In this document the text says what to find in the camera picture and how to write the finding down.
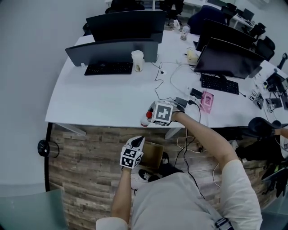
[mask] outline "paper cup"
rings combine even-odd
[[[141,72],[143,70],[144,54],[140,50],[133,51],[131,53],[133,59],[133,66],[136,72]]]

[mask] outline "desk leg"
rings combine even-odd
[[[168,132],[165,134],[165,140],[173,137],[176,133],[178,133],[178,131],[180,130],[181,128],[171,128],[168,130]]]
[[[233,27],[234,29],[236,28],[237,24],[238,24],[238,21],[236,20],[236,23],[235,23],[235,25]]]
[[[155,4],[156,4],[156,0],[153,0],[153,3],[152,3],[152,10],[155,10]]]
[[[63,123],[56,123],[57,125],[60,125],[62,126],[63,128],[66,128],[72,132],[75,132],[81,136],[86,136],[86,132],[84,132],[83,130],[79,129],[79,128],[76,128],[75,126],[73,125],[70,125],[70,124],[63,124]]]

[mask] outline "red button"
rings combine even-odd
[[[151,117],[152,117],[152,112],[148,111],[148,112],[146,113],[146,117],[147,117],[147,118],[151,118]]]

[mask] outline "office desk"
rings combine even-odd
[[[186,41],[180,39],[180,34],[174,31],[164,31],[162,43],[158,48],[158,60],[156,65],[162,62],[162,69],[166,75],[158,75],[157,79],[163,79],[164,83],[157,89],[160,98],[181,97],[188,99],[188,92],[192,88],[199,91],[201,88],[200,76],[196,75],[190,66],[182,66],[173,75],[172,82],[183,94],[170,84],[170,76],[178,67],[176,62],[186,63],[184,55],[188,47],[194,46],[193,41],[198,41],[199,36],[189,34]],[[76,45],[93,42],[93,36],[81,37]],[[246,94],[234,95],[221,91],[208,89],[214,95],[214,103],[211,114],[202,112],[201,123],[212,128],[248,126],[254,117],[266,119],[264,110],[260,110],[250,100],[252,89],[256,89],[255,83],[260,85],[263,80],[273,73],[275,66],[264,61],[258,80],[236,79],[239,83],[239,90]],[[140,119],[147,112],[151,103],[158,100],[154,89],[160,84],[155,82],[158,68],[151,63],[145,63],[142,72],[134,70],[131,75],[96,75],[84,76],[86,67],[75,67],[68,58],[59,75],[55,85],[46,121],[59,124],[78,134],[85,135],[85,132],[71,126],[71,124],[95,125],[95,126],[116,126],[116,127],[141,127]],[[195,105],[188,105],[186,113],[199,119],[199,110]],[[275,110],[275,114],[268,114],[268,120],[274,121],[274,115],[282,123],[288,123],[288,111],[283,108]],[[171,129],[166,138],[171,137],[183,126],[180,123],[172,122],[165,128]]]
[[[105,3],[108,4],[108,6],[109,6],[109,3],[112,2],[112,0],[104,0],[104,1],[105,1]],[[155,10],[155,2],[156,2],[156,0],[151,0],[151,1],[153,1],[152,10]],[[212,6],[212,7],[215,7],[217,9],[221,10],[220,6],[214,5],[212,3],[208,3],[205,0],[184,0],[184,4],[191,5],[191,6],[196,6],[196,7],[200,7],[200,8],[203,5],[209,5],[209,6]],[[254,26],[249,25],[243,18],[239,17],[238,15],[235,15],[232,19],[236,21],[236,23],[233,26],[233,28],[236,28],[238,22],[243,24],[243,25],[248,26],[249,28],[253,28],[254,27]]]

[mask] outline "keyboard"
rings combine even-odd
[[[228,81],[226,79],[206,74],[201,74],[201,87],[239,95],[239,87],[237,82]]]
[[[131,74],[132,68],[132,62],[100,62],[89,65],[84,75]]]

